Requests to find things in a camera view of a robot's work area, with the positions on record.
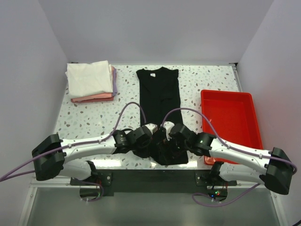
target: cable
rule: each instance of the cable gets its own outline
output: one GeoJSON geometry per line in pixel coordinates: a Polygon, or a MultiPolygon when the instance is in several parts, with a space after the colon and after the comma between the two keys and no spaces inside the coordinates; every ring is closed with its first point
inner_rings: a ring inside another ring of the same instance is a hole
{"type": "Polygon", "coordinates": [[[87,185],[95,185],[95,186],[100,187],[100,189],[101,189],[100,195],[99,195],[98,197],[96,197],[96,198],[87,200],[87,202],[94,202],[94,201],[100,200],[100,199],[103,197],[103,194],[104,194],[104,188],[103,188],[103,186],[101,186],[101,184],[98,184],[98,183],[92,183],[92,182],[86,182],[86,181],[81,181],[81,180],[78,180],[78,179],[76,179],[76,180],[77,180],[78,182],[83,183],[83,184],[87,184],[87,185]]]}
{"type": "Polygon", "coordinates": [[[294,224],[293,226],[298,226],[301,225],[301,220],[299,220],[296,224],[294,224]]]}
{"type": "Polygon", "coordinates": [[[239,196],[237,196],[235,199],[229,201],[229,202],[226,202],[226,203],[223,203],[223,204],[220,204],[220,205],[209,205],[209,204],[205,204],[205,203],[202,203],[202,202],[199,202],[198,200],[196,200],[195,196],[196,195],[202,195],[204,197],[208,197],[207,194],[204,194],[204,193],[194,193],[192,194],[192,199],[193,201],[195,201],[198,205],[201,205],[201,206],[205,206],[205,207],[222,207],[222,206],[226,206],[226,205],[229,205],[235,201],[237,201],[238,199],[240,199],[241,197],[243,197],[245,194],[249,193],[250,191],[252,191],[254,188],[256,188],[257,186],[259,186],[260,184],[255,184],[254,186],[248,188],[245,192],[243,192],[242,194],[240,194],[239,196]]]}
{"type": "Polygon", "coordinates": [[[164,122],[166,121],[167,117],[172,113],[172,112],[175,112],[175,111],[179,111],[179,110],[189,110],[189,111],[193,111],[197,114],[199,114],[200,116],[202,116],[209,124],[209,126],[211,127],[212,131],[214,132],[214,134],[216,135],[216,137],[219,139],[219,141],[225,145],[227,148],[229,149],[232,149],[234,151],[237,151],[237,152],[241,152],[241,153],[244,153],[244,154],[248,154],[248,155],[251,155],[251,156],[256,156],[256,157],[260,157],[260,158],[265,158],[265,159],[272,159],[272,160],[276,160],[276,161],[281,161],[281,162],[284,162],[290,166],[292,166],[294,168],[293,170],[293,175],[296,174],[297,172],[297,166],[295,164],[293,164],[292,162],[288,161],[288,160],[285,160],[285,159],[280,159],[280,158],[276,158],[276,157],[273,157],[273,156],[267,156],[267,155],[259,155],[259,154],[254,154],[254,153],[250,153],[250,152],[247,152],[247,151],[244,151],[244,150],[241,150],[239,148],[236,148],[236,147],[231,147],[230,145],[228,145],[227,143],[225,143],[222,138],[217,134],[216,130],[214,129],[213,125],[211,124],[211,122],[206,118],[206,116],[204,116],[201,112],[197,111],[197,110],[194,110],[194,109],[191,109],[191,108],[187,108],[187,107],[180,107],[180,108],[175,108],[173,110],[171,110],[170,112],[167,113],[167,115],[164,117],[163,121],[162,121],[162,125],[164,125],[164,122]]]}
{"type": "Polygon", "coordinates": [[[11,179],[11,178],[15,178],[15,177],[18,177],[18,176],[23,176],[23,175],[25,175],[25,174],[30,174],[30,173],[34,173],[34,170],[30,170],[30,171],[27,171],[27,172],[17,173],[17,174],[15,174],[15,175],[8,176],[8,177],[6,177],[5,179],[3,179],[2,181],[5,181],[5,180],[11,179]]]}
{"type": "MultiPolygon", "coordinates": [[[[123,109],[121,110],[121,112],[120,112],[120,114],[119,114],[119,117],[118,117],[118,119],[117,119],[117,121],[116,121],[115,127],[113,128],[112,132],[111,132],[107,137],[103,138],[103,139],[101,140],[101,142],[107,140],[108,138],[110,138],[110,137],[114,134],[114,132],[115,132],[116,129],[117,129],[117,126],[118,126],[118,124],[119,124],[119,121],[120,121],[120,119],[121,119],[121,116],[122,116],[124,110],[125,110],[129,105],[131,105],[131,104],[135,104],[135,105],[137,105],[137,106],[140,108],[140,111],[142,112],[142,115],[143,115],[144,123],[146,123],[145,114],[144,114],[144,111],[143,111],[143,109],[141,108],[141,106],[140,106],[139,104],[137,104],[136,102],[130,102],[130,103],[127,103],[127,104],[123,107],[123,109]]],[[[71,146],[87,145],[87,144],[95,144],[95,143],[99,143],[99,141],[98,141],[98,140],[92,140],[92,141],[77,142],[77,143],[71,144],[71,146]]],[[[13,173],[16,172],[17,170],[21,169],[22,167],[26,166],[27,164],[29,164],[29,163],[31,163],[31,162],[33,162],[33,161],[35,161],[35,160],[37,160],[37,159],[39,159],[39,158],[45,156],[45,155],[48,155],[48,154],[51,154],[51,153],[54,153],[54,152],[63,150],[63,149],[65,149],[65,148],[69,148],[69,146],[68,146],[68,145],[65,145],[65,146],[63,146],[63,147],[58,147],[58,148],[52,149],[52,150],[50,150],[50,151],[47,151],[47,152],[45,152],[45,153],[42,153],[42,154],[39,154],[39,155],[35,156],[34,158],[32,158],[32,159],[30,159],[30,160],[24,162],[24,163],[21,164],[20,166],[14,168],[14,169],[11,170],[10,172],[8,172],[8,173],[6,173],[5,175],[3,175],[2,177],[0,177],[0,182],[2,182],[2,181],[4,181],[4,180],[7,180],[8,177],[9,177],[11,174],[13,174],[13,173]]]]}

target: red tray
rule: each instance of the red tray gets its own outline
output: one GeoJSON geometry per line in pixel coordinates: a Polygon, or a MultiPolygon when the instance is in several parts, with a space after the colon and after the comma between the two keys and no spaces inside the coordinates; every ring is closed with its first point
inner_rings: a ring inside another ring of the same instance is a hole
{"type": "MultiPolygon", "coordinates": [[[[227,91],[201,91],[202,113],[211,120],[216,132],[223,139],[251,148],[262,149],[261,136],[249,93],[227,91]]],[[[203,119],[203,131],[213,134],[209,124],[203,119]]],[[[205,157],[205,164],[213,165],[220,158],[205,157]]]]}

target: folded clothes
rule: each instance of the folded clothes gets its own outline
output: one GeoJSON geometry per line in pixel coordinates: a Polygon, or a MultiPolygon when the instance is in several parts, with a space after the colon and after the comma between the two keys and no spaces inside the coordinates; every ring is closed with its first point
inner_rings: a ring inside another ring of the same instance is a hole
{"type": "Polygon", "coordinates": [[[73,103],[74,102],[83,103],[83,101],[85,101],[85,100],[106,99],[106,98],[111,98],[111,97],[115,96],[117,94],[117,86],[116,86],[117,70],[112,66],[111,71],[112,71],[112,78],[113,78],[113,92],[112,93],[100,93],[100,94],[90,95],[90,96],[86,96],[86,97],[78,97],[78,98],[71,99],[71,101],[73,103]]]}
{"type": "Polygon", "coordinates": [[[71,99],[113,92],[111,67],[107,60],[92,64],[67,64],[66,75],[71,99]]]}

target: gray wall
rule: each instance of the gray wall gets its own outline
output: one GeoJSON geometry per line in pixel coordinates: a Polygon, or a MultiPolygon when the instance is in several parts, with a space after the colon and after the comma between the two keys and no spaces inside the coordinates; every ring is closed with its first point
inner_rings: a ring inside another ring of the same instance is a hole
{"type": "MultiPolygon", "coordinates": [[[[243,90],[251,92],[265,148],[280,147],[301,167],[301,1],[274,0],[238,64],[243,90]]],[[[301,173],[282,196],[293,225],[300,217],[301,173]]]]}
{"type": "Polygon", "coordinates": [[[68,60],[238,62],[273,0],[40,0],[68,60]]]}
{"type": "MultiPolygon", "coordinates": [[[[61,104],[66,56],[36,0],[0,3],[0,172],[31,158],[61,104]]],[[[33,169],[31,164],[24,170],[33,169]]],[[[17,225],[30,176],[0,183],[0,225],[17,225]]]]}

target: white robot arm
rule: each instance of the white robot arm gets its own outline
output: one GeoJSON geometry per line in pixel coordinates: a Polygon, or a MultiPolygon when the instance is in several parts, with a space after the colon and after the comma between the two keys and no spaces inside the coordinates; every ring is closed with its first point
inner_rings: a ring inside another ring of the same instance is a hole
{"type": "MultiPolygon", "coordinates": [[[[69,146],[51,156],[45,156],[34,162],[37,180],[47,180],[55,176],[66,176],[85,180],[93,173],[92,162],[82,161],[81,158],[97,154],[127,153],[129,151],[143,151],[152,139],[152,135],[157,131],[157,126],[148,124],[136,130],[125,133],[117,130],[116,133],[107,140],[101,140],[107,135],[81,140],[60,140],[58,135],[51,135],[43,141],[32,152],[33,157],[46,152],[51,147],[69,146]],[[97,143],[72,146],[73,143],[88,143],[99,140],[97,143]]],[[[292,167],[285,163],[273,162],[270,159],[261,158],[265,156],[278,156],[278,158],[288,159],[285,153],[278,148],[274,150],[258,150],[242,145],[237,145],[224,140],[225,146],[215,136],[207,133],[194,133],[182,124],[174,125],[165,122],[158,132],[164,133],[164,137],[157,144],[158,149],[164,150],[168,156],[177,155],[178,152],[190,151],[198,156],[211,156],[234,161],[236,164],[216,162],[212,167],[207,180],[212,181],[249,181],[264,184],[269,190],[276,193],[287,194],[293,174],[292,167]],[[244,150],[244,153],[237,152],[229,148],[236,147],[244,150]]]]}

